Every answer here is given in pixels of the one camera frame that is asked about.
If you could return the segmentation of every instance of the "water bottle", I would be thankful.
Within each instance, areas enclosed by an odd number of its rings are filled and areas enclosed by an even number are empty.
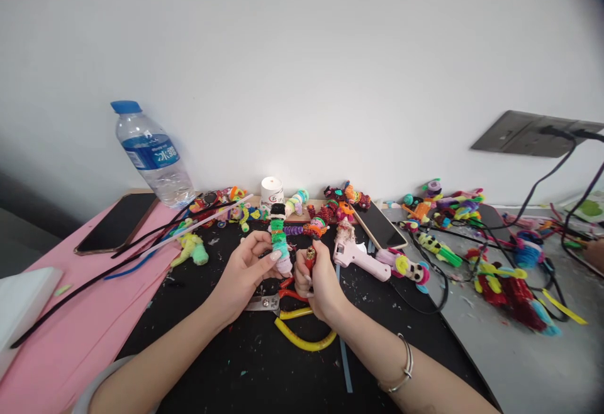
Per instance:
[[[136,101],[113,101],[120,116],[115,135],[132,164],[157,197],[170,208],[183,208],[195,198],[191,180],[172,141]]]

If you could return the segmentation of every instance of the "pink paper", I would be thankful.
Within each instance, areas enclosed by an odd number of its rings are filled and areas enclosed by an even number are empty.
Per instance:
[[[48,266],[59,268],[65,274],[58,287],[73,284],[73,290],[134,254],[134,250],[128,251],[115,260],[111,260],[111,254],[74,254],[74,248],[110,209],[88,221],[27,271]],[[167,223],[174,215],[174,210],[157,205],[135,238]],[[55,414],[73,404],[86,386],[115,360],[177,254],[174,247],[165,246],[139,270],[99,281],[61,307],[21,346],[0,382],[2,411]],[[137,263],[138,260],[119,271]],[[44,312],[71,290],[52,297]]]

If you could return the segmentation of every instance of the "table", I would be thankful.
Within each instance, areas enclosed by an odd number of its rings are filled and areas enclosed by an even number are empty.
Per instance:
[[[267,224],[250,222],[250,227],[265,230]],[[362,228],[355,228],[357,242],[368,243]],[[239,244],[243,233],[236,224],[229,224],[222,230],[216,227],[203,230],[201,235],[210,262],[199,267],[188,261],[169,274],[174,281],[166,279],[161,285],[118,358],[140,352],[197,308],[218,282],[230,252]],[[208,245],[213,238],[220,240],[213,246]],[[331,251],[334,239],[335,225],[323,238]],[[311,244],[304,236],[291,237],[288,241],[301,249]],[[420,293],[413,283],[397,282],[409,302],[425,310],[433,308],[430,298]],[[392,287],[355,265],[342,268],[341,283],[348,299],[359,309],[392,332],[403,333],[413,345],[492,400],[488,387],[440,315],[425,316],[413,311]],[[264,281],[260,288],[265,294],[276,293],[278,281]],[[283,306],[293,310],[301,305],[286,298]],[[399,412],[350,349],[347,353],[354,393],[346,393],[338,340],[321,352],[304,352],[287,341],[273,324],[274,319],[269,312],[243,312],[193,362],[164,398],[159,413],[241,413],[257,405],[266,410],[284,408],[288,414],[336,409]],[[328,326],[314,316],[290,320],[288,326],[310,341],[320,340],[329,331]]]
[[[510,208],[500,210],[504,211],[517,212]],[[393,221],[403,216],[401,210],[384,212]],[[525,214],[549,217],[551,212],[534,209]],[[499,225],[484,220],[491,227]],[[451,230],[474,236],[474,231],[467,227]],[[430,233],[458,254],[478,245],[435,230]],[[509,238],[505,229],[496,233],[499,239]],[[450,287],[449,300],[442,312],[444,320],[467,350],[504,413],[601,413],[604,406],[604,279],[571,260],[562,251],[559,237],[546,240],[544,250],[556,267],[557,280],[570,309],[589,325],[556,322],[562,337],[544,337],[487,304],[472,284]],[[412,260],[421,258],[416,249],[409,249],[408,255]],[[490,249],[488,258],[491,262],[507,264],[497,249]],[[449,273],[462,274],[447,264],[439,262],[439,265]],[[433,277],[427,284],[435,302],[440,300],[439,279]],[[539,270],[529,271],[528,282],[541,287],[545,277]]]

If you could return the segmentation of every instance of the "wall socket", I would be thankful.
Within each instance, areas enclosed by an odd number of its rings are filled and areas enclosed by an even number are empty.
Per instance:
[[[599,133],[604,129],[604,123],[507,111],[471,148],[495,153],[544,157],[560,157],[568,152],[571,149],[571,142],[568,140],[539,133],[546,126],[553,126],[565,132],[586,130]],[[577,145],[583,141],[585,139],[577,138]]]

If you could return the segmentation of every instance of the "bottle label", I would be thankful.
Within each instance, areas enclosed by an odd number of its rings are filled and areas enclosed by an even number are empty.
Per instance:
[[[180,159],[172,141],[165,134],[137,136],[121,143],[132,164],[138,170],[156,170]]]

